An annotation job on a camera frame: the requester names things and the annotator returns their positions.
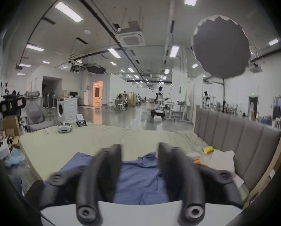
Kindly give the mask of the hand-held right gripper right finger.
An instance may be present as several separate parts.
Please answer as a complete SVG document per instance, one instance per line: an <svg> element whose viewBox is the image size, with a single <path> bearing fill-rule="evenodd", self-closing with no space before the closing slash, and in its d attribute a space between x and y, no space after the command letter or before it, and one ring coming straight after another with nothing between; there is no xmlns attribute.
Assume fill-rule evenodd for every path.
<svg viewBox="0 0 281 226"><path fill-rule="evenodd" d="M180 225L202 223L206 204L242 209L231 172L195 164L182 149L163 142L158 144L158 165L169 201L182 201L177 218Z"/></svg>

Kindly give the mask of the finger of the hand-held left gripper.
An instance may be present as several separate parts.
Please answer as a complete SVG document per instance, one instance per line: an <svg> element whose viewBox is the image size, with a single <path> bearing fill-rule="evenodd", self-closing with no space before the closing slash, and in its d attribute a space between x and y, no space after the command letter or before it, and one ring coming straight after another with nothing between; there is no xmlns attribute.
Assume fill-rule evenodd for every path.
<svg viewBox="0 0 281 226"><path fill-rule="evenodd" d="M0 113L3 117L13 116L26 106L26 99L23 96L3 96L0 101Z"/></svg>

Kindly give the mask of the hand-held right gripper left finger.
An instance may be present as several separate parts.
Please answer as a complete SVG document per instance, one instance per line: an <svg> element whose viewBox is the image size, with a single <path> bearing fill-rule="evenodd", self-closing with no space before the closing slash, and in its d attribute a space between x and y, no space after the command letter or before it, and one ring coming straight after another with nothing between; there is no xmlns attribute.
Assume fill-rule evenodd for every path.
<svg viewBox="0 0 281 226"><path fill-rule="evenodd" d="M53 173L44 185L39 208L42 223L56 225L77 220L77 225L101 225L99 201L113 203L122 165L121 144L102 148L88 163Z"/></svg>

